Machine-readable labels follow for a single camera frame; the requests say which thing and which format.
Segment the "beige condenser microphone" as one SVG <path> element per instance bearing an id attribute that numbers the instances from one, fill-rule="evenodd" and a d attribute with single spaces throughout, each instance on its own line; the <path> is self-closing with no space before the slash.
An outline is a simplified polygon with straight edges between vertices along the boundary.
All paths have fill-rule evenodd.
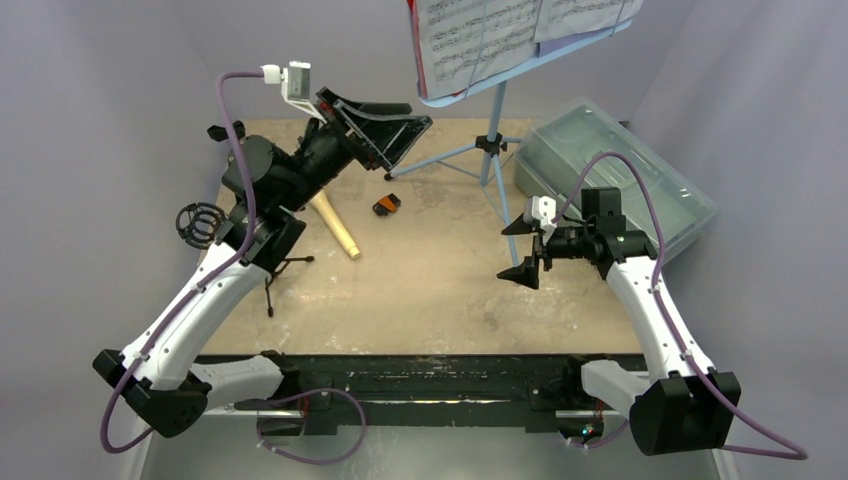
<path id="1" fill-rule="evenodd" d="M 352 260 L 357 260 L 362 253 L 352 235 L 342 222 L 336 210 L 331 205 L 324 190 L 320 190 L 311 200 L 310 204 L 329 228 L 331 234 L 337 240 L 342 250 Z"/>

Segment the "white sheet music page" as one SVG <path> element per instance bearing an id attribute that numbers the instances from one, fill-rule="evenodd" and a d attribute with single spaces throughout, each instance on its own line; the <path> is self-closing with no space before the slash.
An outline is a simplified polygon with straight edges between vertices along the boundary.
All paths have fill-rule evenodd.
<path id="1" fill-rule="evenodd" d="M 408 7 L 422 99 L 455 96 L 535 56 L 539 1 L 410 1 Z"/>
<path id="2" fill-rule="evenodd" d="M 544 43 L 613 27 L 636 15 L 643 0 L 544 0 L 534 41 Z"/>

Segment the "black round-base mic stand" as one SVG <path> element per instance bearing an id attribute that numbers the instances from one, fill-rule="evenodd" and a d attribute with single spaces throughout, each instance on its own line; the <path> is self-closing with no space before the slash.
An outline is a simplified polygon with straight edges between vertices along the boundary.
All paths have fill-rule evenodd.
<path id="1" fill-rule="evenodd" d="M 245 138 L 246 127 L 242 121 L 233 122 L 231 125 L 231 129 L 234 131 L 236 138 L 239 141 Z M 206 133 L 211 140 L 217 143 L 221 143 L 229 139 L 228 130 L 221 125 L 212 125 L 208 127 Z"/>

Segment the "black tripod mic stand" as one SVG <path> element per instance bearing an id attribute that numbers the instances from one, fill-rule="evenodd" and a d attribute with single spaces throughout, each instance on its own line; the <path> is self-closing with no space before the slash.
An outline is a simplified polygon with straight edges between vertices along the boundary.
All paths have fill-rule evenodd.
<path id="1" fill-rule="evenodd" d="M 179 237 L 189 246 L 207 250 L 214 240 L 214 234 L 224 224 L 225 211 L 217 205 L 208 202 L 195 202 L 183 207 L 175 220 L 175 228 Z M 275 310 L 271 300 L 270 288 L 285 269 L 294 262 L 311 263 L 315 257 L 283 258 L 277 264 L 277 268 L 271 270 L 271 276 L 264 282 L 264 290 L 267 303 L 267 315 L 273 318 Z"/>

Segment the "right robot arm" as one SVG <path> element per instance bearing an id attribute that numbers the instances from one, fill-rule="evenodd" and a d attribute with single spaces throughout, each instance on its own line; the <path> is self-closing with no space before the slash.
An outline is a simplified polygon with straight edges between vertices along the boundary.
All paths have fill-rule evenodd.
<path id="1" fill-rule="evenodd" d="M 631 230 L 614 187 L 585 188 L 574 226 L 554 219 L 556 202 L 534 196 L 502 233 L 533 235 L 532 250 L 498 278 L 538 289 L 539 274 L 556 259 L 585 259 L 595 266 L 627 312 L 647 365 L 641 378 L 613 360 L 589 360 L 564 376 L 561 392 L 576 407 L 602 401 L 629 423 L 639 450 L 648 456 L 724 446 L 741 386 L 718 372 L 689 334 L 656 274 L 658 253 L 649 236 Z M 717 395 L 723 394 L 729 406 Z"/>

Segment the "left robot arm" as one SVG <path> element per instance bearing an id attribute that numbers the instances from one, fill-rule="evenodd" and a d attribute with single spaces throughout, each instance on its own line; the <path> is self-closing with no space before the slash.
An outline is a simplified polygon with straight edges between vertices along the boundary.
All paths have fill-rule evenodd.
<path id="1" fill-rule="evenodd" d="M 210 127 L 211 139 L 232 146 L 222 183 L 235 206 L 166 310 L 126 347 L 94 360 L 115 397 L 163 437 L 220 406 L 264 400 L 284 409 L 295 402 L 298 382 L 279 354 L 219 364 L 200 364 L 197 356 L 241 300 L 288 260 L 306 227 L 298 213 L 319 191 L 352 163 L 392 169 L 432 123 L 406 103 L 357 102 L 329 89 L 318 92 L 315 108 L 293 153 L 247 134 L 238 121 Z"/>

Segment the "orange black hex key set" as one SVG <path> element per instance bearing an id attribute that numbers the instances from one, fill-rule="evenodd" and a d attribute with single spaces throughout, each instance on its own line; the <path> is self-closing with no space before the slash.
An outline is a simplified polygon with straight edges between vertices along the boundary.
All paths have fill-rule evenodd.
<path id="1" fill-rule="evenodd" d="M 377 200 L 373 206 L 373 212 L 380 217 L 388 216 L 396 213 L 402 205 L 400 198 L 394 193 L 390 193 Z"/>

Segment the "blue music stand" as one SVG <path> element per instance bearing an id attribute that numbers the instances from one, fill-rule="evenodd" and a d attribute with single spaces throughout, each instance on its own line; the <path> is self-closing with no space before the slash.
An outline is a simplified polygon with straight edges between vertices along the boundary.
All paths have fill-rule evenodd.
<path id="1" fill-rule="evenodd" d="M 505 136 L 499 132 L 508 81 L 604 38 L 612 37 L 616 33 L 629 28 L 631 24 L 632 21 L 630 19 L 618 20 L 613 26 L 605 29 L 571 35 L 551 42 L 545 42 L 537 49 L 537 53 L 534 57 L 509 70 L 498 73 L 488 79 L 474 84 L 461 93 L 433 100 L 426 100 L 424 102 L 425 105 L 441 108 L 457 103 L 468 95 L 474 95 L 492 88 L 494 90 L 494 100 L 492 103 L 491 114 L 489 116 L 487 132 L 484 135 L 476 137 L 474 142 L 471 144 L 457 147 L 453 150 L 405 167 L 396 166 L 384 175 L 384 180 L 392 181 L 403 175 L 423 169 L 433 164 L 441 165 L 475 179 L 483 194 L 486 195 L 487 200 L 492 205 L 496 213 L 498 213 L 503 223 L 505 225 L 509 224 L 511 222 L 511 216 L 506 197 L 503 175 L 503 167 L 505 164 L 501 161 L 500 156 L 507 150 L 509 145 L 520 144 L 521 139 L 518 137 Z M 473 150 L 479 150 L 482 152 L 482 166 L 478 173 L 468 171 L 448 162 L 450 158 L 457 157 Z"/>

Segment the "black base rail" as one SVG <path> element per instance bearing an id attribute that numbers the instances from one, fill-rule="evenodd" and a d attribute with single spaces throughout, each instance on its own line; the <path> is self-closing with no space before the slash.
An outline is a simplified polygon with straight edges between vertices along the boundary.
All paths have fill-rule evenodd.
<path id="1" fill-rule="evenodd" d="M 294 420 L 308 435 L 341 426 L 508 427 L 580 438 L 623 421 L 578 384 L 586 355 L 287 355 L 281 406 L 244 400 L 207 415 Z"/>

